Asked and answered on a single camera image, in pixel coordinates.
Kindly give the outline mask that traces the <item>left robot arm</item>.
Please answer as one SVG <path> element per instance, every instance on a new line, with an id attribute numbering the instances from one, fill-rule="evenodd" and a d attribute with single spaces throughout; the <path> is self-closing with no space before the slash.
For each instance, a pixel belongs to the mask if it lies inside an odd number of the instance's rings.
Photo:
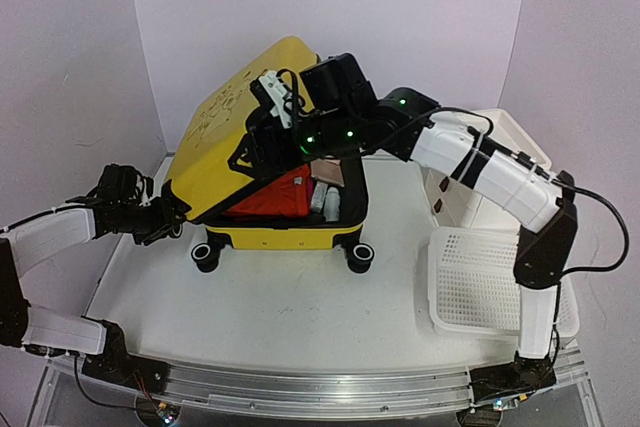
<path id="1" fill-rule="evenodd" d="M 76 354 L 85 374 L 119 385 L 160 386 L 168 366 L 128 352 L 123 329 L 107 320 L 70 316 L 30 302 L 21 280 L 34 267 L 77 245 L 125 234 L 148 246 L 175 238 L 189 206 L 131 165 L 109 164 L 88 194 L 1 230 L 1 343 L 32 355 Z"/>

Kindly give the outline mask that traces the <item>white drawer cabinet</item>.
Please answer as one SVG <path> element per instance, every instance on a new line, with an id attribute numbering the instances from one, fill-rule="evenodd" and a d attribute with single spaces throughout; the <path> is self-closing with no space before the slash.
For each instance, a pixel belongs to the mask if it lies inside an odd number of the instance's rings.
<path id="1" fill-rule="evenodd" d="M 522 226 L 534 231 L 557 212 L 560 189 L 551 184 L 546 155 L 516 150 L 494 135 L 502 124 L 476 115 L 493 131 L 469 124 L 470 112 L 440 111 L 431 117 L 416 156 L 427 163 L 425 193 L 439 227 L 461 227 L 517 234 Z"/>

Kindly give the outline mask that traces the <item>yellow cartoon print suitcase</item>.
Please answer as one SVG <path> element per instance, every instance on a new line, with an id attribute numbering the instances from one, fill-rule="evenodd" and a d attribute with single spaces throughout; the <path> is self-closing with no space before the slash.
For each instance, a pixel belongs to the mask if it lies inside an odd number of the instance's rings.
<path id="1" fill-rule="evenodd" d="M 224 213 L 279 179 L 288 172 L 308 165 L 285 144 L 277 132 L 275 118 L 261 108 L 250 90 L 251 83 L 266 70 L 275 70 L 293 90 L 292 121 L 311 117 L 319 97 L 310 96 L 301 76 L 320 63 L 316 53 L 300 38 L 280 39 L 240 69 L 210 94 L 196 109 L 174 154 L 162 189 L 186 203 L 190 210 L 186 222 L 199 225 L 206 239 L 190 252 L 197 268 L 215 270 L 225 247 L 236 250 L 330 250 L 345 251 L 348 268 L 365 273 L 371 267 L 375 250 L 361 241 L 368 213 L 368 189 L 363 163 L 359 159 L 341 162 L 345 186 L 341 196 L 340 219 L 327 222 L 320 213 L 310 211 L 302 218 L 230 217 Z M 227 161 L 246 133 L 255 136 L 263 151 L 270 174 L 254 180 L 229 169 Z"/>

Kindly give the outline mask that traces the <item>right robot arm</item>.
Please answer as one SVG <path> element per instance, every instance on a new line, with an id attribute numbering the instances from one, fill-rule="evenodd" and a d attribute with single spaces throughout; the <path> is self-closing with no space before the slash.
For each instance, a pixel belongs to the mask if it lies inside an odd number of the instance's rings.
<path id="1" fill-rule="evenodd" d="M 520 223 L 514 278 L 520 289 L 520 333 L 513 361 L 471 371 L 477 405 L 552 386 L 556 319 L 563 269 L 577 232 L 575 186 L 530 156 L 466 126 L 437 101 L 410 88 L 379 99 L 366 94 L 313 94 L 302 113 L 297 94 L 251 113 L 231 154 L 231 170 L 268 184 L 305 161 L 359 158 L 379 149 L 436 170 L 487 198 Z"/>

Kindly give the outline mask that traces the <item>white bottle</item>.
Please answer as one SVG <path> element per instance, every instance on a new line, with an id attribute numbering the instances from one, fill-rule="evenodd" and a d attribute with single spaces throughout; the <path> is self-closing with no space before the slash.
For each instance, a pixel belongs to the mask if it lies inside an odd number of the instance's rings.
<path id="1" fill-rule="evenodd" d="M 327 222 L 337 222 L 340 219 L 341 196 L 337 187 L 329 187 L 323 204 L 323 216 Z"/>

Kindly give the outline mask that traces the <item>white cosmetic tube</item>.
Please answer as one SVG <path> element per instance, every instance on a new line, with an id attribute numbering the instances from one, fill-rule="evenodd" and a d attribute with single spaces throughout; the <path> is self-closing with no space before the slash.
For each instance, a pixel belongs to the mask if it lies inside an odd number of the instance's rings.
<path id="1" fill-rule="evenodd" d="M 323 210 L 327 191 L 328 185 L 326 183 L 316 183 L 310 201 L 310 210 L 312 212 L 320 213 Z"/>

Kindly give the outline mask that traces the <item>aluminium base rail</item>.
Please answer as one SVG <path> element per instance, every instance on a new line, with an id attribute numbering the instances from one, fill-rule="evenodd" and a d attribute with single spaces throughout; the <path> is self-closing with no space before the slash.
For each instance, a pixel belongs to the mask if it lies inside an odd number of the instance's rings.
<path id="1" fill-rule="evenodd" d="M 494 366 L 331 372 L 242 369 L 153 357 L 137 369 L 141 381 L 114 379 L 93 361 L 51 360 L 32 405 L 30 426 L 165 425 L 158 405 L 179 413 L 179 426 L 225 419 L 305 423 L 426 419 L 446 424 L 600 426 L 603 423 L 582 353 L 562 348 L 555 376 L 517 389 Z"/>

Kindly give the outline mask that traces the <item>white perforated plastic basket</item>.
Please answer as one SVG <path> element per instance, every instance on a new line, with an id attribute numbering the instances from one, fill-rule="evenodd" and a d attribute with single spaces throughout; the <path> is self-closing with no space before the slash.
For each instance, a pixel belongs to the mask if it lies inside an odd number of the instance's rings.
<path id="1" fill-rule="evenodd" d="M 471 339 L 517 338 L 520 292 L 513 267 L 518 236 L 438 227 L 427 249 L 427 300 L 435 332 Z"/>

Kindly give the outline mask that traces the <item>orange garment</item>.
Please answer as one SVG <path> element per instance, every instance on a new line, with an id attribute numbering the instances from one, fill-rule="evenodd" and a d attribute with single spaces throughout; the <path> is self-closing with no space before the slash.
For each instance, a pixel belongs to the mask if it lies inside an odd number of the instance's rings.
<path id="1" fill-rule="evenodd" d="M 228 209 L 224 215 L 302 218 L 310 214 L 311 169 L 302 165 Z"/>

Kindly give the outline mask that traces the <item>brown flat pouch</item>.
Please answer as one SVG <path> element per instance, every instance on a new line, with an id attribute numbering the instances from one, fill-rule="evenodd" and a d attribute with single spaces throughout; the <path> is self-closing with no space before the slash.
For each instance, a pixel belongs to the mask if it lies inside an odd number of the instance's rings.
<path id="1" fill-rule="evenodd" d="M 329 185 L 344 187 L 341 161 L 337 159 L 316 159 L 310 163 L 311 177 Z"/>

